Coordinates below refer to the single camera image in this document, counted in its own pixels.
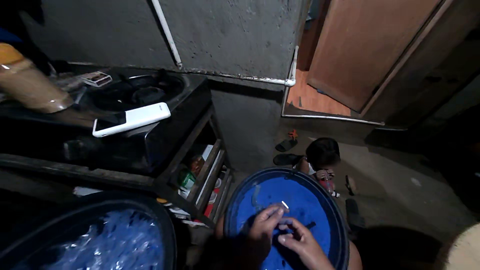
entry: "child's dark hair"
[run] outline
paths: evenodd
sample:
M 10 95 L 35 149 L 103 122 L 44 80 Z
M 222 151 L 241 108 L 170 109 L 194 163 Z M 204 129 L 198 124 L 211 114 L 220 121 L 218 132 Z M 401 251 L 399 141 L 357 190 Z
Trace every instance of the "child's dark hair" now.
M 305 151 L 308 162 L 317 168 L 335 165 L 340 162 L 340 149 L 338 143 L 332 138 L 319 138 L 314 140 Z

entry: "white smartphone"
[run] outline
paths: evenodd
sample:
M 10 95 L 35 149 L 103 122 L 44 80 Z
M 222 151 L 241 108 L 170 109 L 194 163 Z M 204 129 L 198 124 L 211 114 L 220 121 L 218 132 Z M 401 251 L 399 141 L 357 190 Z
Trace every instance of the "white smartphone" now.
M 98 138 L 105 137 L 155 123 L 170 116 L 167 104 L 160 102 L 95 119 L 92 135 Z

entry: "barrel lid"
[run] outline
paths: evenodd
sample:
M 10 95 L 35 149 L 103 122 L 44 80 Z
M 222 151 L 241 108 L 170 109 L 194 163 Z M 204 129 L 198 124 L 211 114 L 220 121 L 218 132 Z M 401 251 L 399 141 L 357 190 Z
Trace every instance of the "barrel lid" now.
M 290 216 L 309 227 L 336 269 L 348 264 L 345 223 L 332 197 L 310 176 L 287 168 L 270 168 L 245 179 L 235 190 L 226 211 L 224 232 L 230 238 L 245 236 L 255 215 L 273 203 L 288 206 Z M 274 231 L 278 236 L 286 232 Z M 295 269 L 292 254 L 274 237 L 262 269 Z

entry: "orange floor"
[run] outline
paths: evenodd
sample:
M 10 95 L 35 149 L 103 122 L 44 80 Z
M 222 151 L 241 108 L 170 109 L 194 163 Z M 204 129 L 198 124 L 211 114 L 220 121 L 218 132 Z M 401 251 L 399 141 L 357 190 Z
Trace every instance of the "orange floor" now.
M 299 109 L 350 116 L 348 107 L 329 96 L 319 94 L 315 88 L 307 84 L 308 71 L 297 69 L 296 72 L 297 83 L 290 88 L 288 103 Z

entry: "red item on shelf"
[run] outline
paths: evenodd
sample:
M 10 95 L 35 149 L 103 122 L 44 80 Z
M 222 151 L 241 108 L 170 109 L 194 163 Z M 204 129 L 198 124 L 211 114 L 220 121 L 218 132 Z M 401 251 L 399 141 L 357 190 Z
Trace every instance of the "red item on shelf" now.
M 210 213 L 212 213 L 213 210 L 213 204 L 208 204 L 207 208 L 205 209 L 204 215 L 205 216 L 210 216 Z

